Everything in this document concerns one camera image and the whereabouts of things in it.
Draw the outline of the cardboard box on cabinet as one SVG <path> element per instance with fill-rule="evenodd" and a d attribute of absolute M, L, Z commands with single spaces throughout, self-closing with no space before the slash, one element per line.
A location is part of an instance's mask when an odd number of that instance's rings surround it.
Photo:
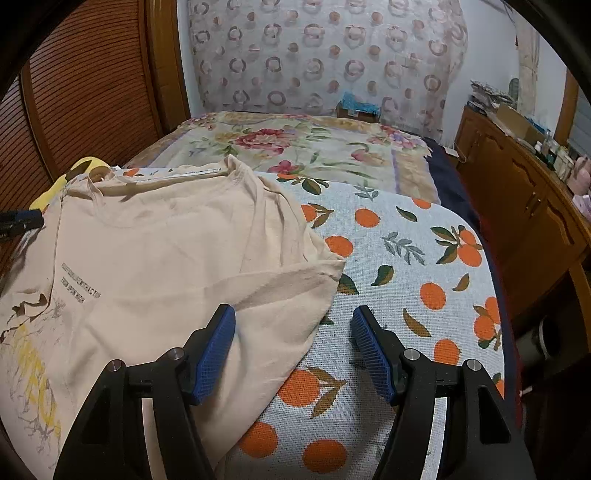
<path fill-rule="evenodd" d="M 501 104 L 496 111 L 489 111 L 487 115 L 514 139 L 521 139 L 531 146 L 544 142 L 544 135 L 529 120 L 506 104 Z"/>

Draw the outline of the brown louvered wardrobe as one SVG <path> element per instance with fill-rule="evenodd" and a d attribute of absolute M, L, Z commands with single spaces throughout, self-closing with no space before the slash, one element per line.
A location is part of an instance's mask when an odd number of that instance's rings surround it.
<path fill-rule="evenodd" d="M 178 1 L 81 1 L 1 91 L 1 208 L 24 210 L 79 159 L 142 164 L 189 117 Z"/>

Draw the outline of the pink rabbit figure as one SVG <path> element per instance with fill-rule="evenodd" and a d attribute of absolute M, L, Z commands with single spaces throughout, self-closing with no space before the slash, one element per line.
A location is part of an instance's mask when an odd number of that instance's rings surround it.
<path fill-rule="evenodd" d="M 568 186 L 574 195 L 583 196 L 589 191 L 591 184 L 590 166 L 590 158 L 587 156 L 581 156 L 576 160 L 568 181 Z"/>

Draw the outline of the peach printed t-shirt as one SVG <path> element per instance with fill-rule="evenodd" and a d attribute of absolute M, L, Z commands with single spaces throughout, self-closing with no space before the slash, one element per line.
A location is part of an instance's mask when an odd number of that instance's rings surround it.
<path fill-rule="evenodd" d="M 108 361 L 153 361 L 228 304 L 235 337 L 193 413 L 221 464 L 310 350 L 345 268 L 296 200 L 231 156 L 81 177 L 44 220 L 1 292 L 1 418 L 41 479 Z"/>

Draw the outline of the orange fruit print bedsheet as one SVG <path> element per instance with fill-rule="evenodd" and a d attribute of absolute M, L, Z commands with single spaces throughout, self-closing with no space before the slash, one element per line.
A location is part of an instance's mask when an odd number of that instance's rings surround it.
<path fill-rule="evenodd" d="M 488 263 L 472 230 L 441 206 L 389 193 L 369 204 L 359 189 L 334 184 L 320 198 L 332 217 L 320 225 L 311 195 L 257 176 L 301 205 L 308 226 L 345 268 L 310 350 L 213 467 L 221 479 L 368 479 L 394 410 L 374 390 L 353 341 L 353 310 L 369 306 L 404 344 L 431 360 L 458 365 L 473 357 L 502 375 Z"/>

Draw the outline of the floral quilt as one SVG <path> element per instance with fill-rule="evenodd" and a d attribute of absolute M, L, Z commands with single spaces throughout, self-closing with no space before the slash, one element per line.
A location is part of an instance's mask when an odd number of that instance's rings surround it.
<path fill-rule="evenodd" d="M 438 203 L 419 136 L 380 123 L 304 114 L 214 112 L 189 119 L 128 162 L 129 167 L 201 166 L 228 155 L 281 182 L 318 193 L 329 182 Z"/>

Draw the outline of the wooden sideboard cabinet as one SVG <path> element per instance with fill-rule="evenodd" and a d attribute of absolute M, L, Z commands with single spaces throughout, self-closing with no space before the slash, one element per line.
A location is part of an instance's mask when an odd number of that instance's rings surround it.
<path fill-rule="evenodd" d="M 498 269 L 510 319 L 524 314 L 590 255 L 586 226 L 537 157 L 465 107 L 458 170 Z"/>

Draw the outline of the yellow Pikachu plush toy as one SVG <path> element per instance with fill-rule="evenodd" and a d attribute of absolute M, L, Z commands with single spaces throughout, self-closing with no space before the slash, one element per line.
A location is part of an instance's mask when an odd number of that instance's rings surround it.
<path fill-rule="evenodd" d="M 80 175 L 90 175 L 93 172 L 110 172 L 111 167 L 103 160 L 86 156 L 76 161 L 69 170 L 55 180 L 53 185 L 39 195 L 29 206 L 30 210 L 44 212 L 52 200 L 75 178 Z"/>

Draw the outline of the circle patterned lace curtain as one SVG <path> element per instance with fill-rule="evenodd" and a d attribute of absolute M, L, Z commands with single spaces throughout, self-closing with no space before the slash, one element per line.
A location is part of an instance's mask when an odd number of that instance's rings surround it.
<path fill-rule="evenodd" d="M 457 1 L 189 1 L 208 111 L 332 115 L 342 98 L 434 139 L 468 30 Z"/>

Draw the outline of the tied beige window curtain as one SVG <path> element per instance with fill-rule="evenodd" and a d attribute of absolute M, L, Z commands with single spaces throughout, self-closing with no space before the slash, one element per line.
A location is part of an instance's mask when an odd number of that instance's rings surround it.
<path fill-rule="evenodd" d="M 524 117 L 533 116 L 536 107 L 540 35 L 538 31 L 518 13 L 515 13 L 514 25 L 519 57 L 518 111 Z"/>

